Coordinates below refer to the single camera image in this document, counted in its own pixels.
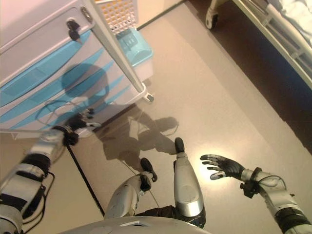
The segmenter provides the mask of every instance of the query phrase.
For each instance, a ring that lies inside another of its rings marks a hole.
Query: floor
[[[206,230],[216,234],[279,233],[260,196],[244,197],[239,181],[233,178],[209,179],[212,172],[199,160],[208,153],[282,176],[311,219],[311,154],[228,53],[222,44],[225,38],[218,41],[218,35],[225,33],[207,31],[196,7],[194,1],[186,2],[141,30],[155,53],[154,76],[147,81],[154,103],[139,101],[74,147],[100,204],[107,207],[114,190],[142,170],[139,159],[146,157],[158,174],[151,189],[157,202],[146,194],[137,212],[157,203],[160,207],[174,205],[173,141],[182,137],[204,194]],[[235,6],[227,7],[230,11]],[[242,17],[236,20],[246,21]],[[258,36],[255,32],[253,42],[262,45]],[[234,34],[230,38],[227,40],[234,40]],[[248,70],[259,72],[259,56],[241,60],[253,58],[253,64],[246,62]]]

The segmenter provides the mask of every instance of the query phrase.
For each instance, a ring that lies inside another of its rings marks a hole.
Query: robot
[[[42,182],[49,168],[63,148],[78,142],[76,130],[87,126],[99,127],[88,122],[93,111],[87,110],[68,119],[63,126],[55,126],[41,135],[26,157],[1,182],[0,185],[0,233],[26,234],[22,230],[23,219],[31,218],[41,199],[46,198]],[[78,227],[63,234],[131,234],[131,233],[194,233],[208,234],[205,225],[203,195],[184,150],[181,138],[175,139],[177,151],[174,162],[175,207],[155,208],[135,214],[139,199],[157,181],[151,163],[143,158],[144,172],[122,183],[114,192],[104,220]],[[248,197],[260,193],[285,234],[312,234],[312,225],[295,200],[286,190],[283,179],[263,172],[260,168],[245,169],[239,163],[217,155],[204,155],[203,164],[208,170],[216,170],[211,179],[231,176],[242,180],[241,188]]]

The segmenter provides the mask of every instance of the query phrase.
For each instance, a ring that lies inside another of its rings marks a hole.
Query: blue basket
[[[129,28],[116,35],[119,44],[133,67],[153,56],[150,45],[134,28]]]

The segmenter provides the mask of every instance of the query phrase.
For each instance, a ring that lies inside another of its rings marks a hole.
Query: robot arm
[[[304,216],[293,196],[287,192],[284,180],[260,168],[255,170],[245,169],[242,165],[218,155],[204,155],[200,158],[203,164],[213,165],[208,170],[218,171],[211,175],[211,179],[234,177],[244,182],[240,188],[244,195],[252,198],[260,193],[265,199],[268,209],[275,218],[284,234],[312,234],[312,225]]]
[[[77,143],[75,130],[90,125],[85,121],[85,118],[89,118],[88,113],[75,115],[64,126],[56,126],[43,133],[26,157],[1,181],[1,234],[22,232],[22,220],[34,213],[44,196],[42,182],[51,164],[58,159],[66,144]]]

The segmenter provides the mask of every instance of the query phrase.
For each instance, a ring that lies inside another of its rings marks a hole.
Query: bed frame
[[[213,29],[217,8],[228,0],[212,0],[206,26]],[[299,31],[264,0],[233,0],[312,89],[312,48]]]

